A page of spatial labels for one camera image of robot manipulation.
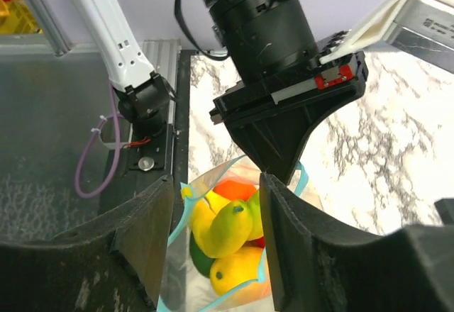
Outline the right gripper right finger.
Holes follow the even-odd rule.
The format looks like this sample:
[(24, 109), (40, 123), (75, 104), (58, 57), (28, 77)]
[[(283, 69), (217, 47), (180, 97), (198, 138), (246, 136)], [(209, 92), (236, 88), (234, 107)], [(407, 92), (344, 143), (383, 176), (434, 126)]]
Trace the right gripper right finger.
[(379, 236), (347, 225), (260, 177), (276, 311), (452, 311), (453, 227)]

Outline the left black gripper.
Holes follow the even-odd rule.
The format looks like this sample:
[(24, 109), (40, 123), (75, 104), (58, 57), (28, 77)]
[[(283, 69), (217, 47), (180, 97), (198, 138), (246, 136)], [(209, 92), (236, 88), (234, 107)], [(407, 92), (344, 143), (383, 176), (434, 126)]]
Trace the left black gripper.
[(240, 82), (213, 115), (262, 172), (290, 183), (311, 133), (365, 93), (361, 52), (322, 64), (342, 37), (316, 40), (299, 0), (204, 0)]

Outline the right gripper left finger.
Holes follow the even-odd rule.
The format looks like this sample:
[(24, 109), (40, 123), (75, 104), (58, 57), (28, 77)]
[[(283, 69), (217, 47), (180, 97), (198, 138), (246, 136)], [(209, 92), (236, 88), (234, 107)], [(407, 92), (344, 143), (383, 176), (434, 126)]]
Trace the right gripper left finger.
[(1, 243), (2, 311), (155, 311), (174, 202), (165, 175), (52, 240)]

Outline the orange tangerine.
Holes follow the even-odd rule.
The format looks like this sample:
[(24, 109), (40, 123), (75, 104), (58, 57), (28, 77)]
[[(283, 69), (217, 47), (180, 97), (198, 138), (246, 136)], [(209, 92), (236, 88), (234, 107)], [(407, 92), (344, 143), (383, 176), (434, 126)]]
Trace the orange tangerine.
[(225, 179), (219, 182), (213, 191), (218, 195), (230, 200), (247, 201), (256, 191), (255, 185), (236, 179)]

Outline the yellow orange mango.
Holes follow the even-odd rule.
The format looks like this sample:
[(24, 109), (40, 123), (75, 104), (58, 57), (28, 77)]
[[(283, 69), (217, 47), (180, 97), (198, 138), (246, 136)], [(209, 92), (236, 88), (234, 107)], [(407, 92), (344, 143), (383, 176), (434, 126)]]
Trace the yellow orange mango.
[(221, 308), (233, 308), (259, 301), (271, 294), (265, 250), (243, 246), (232, 255), (214, 261), (209, 279), (222, 298)]

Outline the green lime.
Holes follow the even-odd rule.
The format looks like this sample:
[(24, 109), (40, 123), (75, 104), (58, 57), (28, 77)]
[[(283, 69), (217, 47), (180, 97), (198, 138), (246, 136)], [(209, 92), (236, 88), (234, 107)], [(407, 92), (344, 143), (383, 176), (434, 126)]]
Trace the green lime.
[(196, 270), (206, 278), (210, 277), (211, 266), (215, 262), (214, 258), (206, 256), (196, 243), (194, 234), (190, 234), (189, 254)]

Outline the clear zip top bag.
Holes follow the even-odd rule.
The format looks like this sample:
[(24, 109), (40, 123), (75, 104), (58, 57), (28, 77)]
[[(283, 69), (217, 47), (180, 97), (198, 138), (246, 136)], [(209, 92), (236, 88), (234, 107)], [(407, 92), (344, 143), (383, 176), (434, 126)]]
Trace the clear zip top bag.
[(259, 181), (242, 155), (180, 185), (158, 311), (272, 311)]

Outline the yellow banana bunch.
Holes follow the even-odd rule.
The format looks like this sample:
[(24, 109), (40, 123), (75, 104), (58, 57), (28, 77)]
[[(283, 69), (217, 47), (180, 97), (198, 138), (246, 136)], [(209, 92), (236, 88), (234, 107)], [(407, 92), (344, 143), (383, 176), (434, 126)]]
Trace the yellow banana bunch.
[(189, 228), (206, 256), (226, 257), (248, 241), (264, 237), (260, 193), (256, 189), (247, 201), (230, 201), (212, 189), (195, 203)]

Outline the red apple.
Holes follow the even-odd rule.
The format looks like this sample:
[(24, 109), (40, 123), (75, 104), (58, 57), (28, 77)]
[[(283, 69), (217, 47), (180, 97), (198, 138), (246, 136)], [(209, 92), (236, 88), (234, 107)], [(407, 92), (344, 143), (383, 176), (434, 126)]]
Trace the red apple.
[(255, 240), (248, 241), (248, 245), (253, 246), (253, 247), (260, 247), (264, 248), (265, 247), (265, 238), (261, 237)]

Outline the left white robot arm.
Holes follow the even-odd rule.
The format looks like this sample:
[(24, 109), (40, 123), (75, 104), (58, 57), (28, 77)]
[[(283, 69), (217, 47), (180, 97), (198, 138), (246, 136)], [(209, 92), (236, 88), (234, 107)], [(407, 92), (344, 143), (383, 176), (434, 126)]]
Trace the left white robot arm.
[[(142, 136), (162, 129), (173, 100), (168, 81), (139, 48), (117, 0), (73, 0), (98, 45), (118, 108)], [(309, 136), (365, 93), (362, 52), (327, 60), (344, 32), (315, 41), (299, 0), (204, 0), (240, 81), (214, 100), (210, 116), (264, 172), (289, 183)], [(175, 18), (185, 35), (181, 0)]]

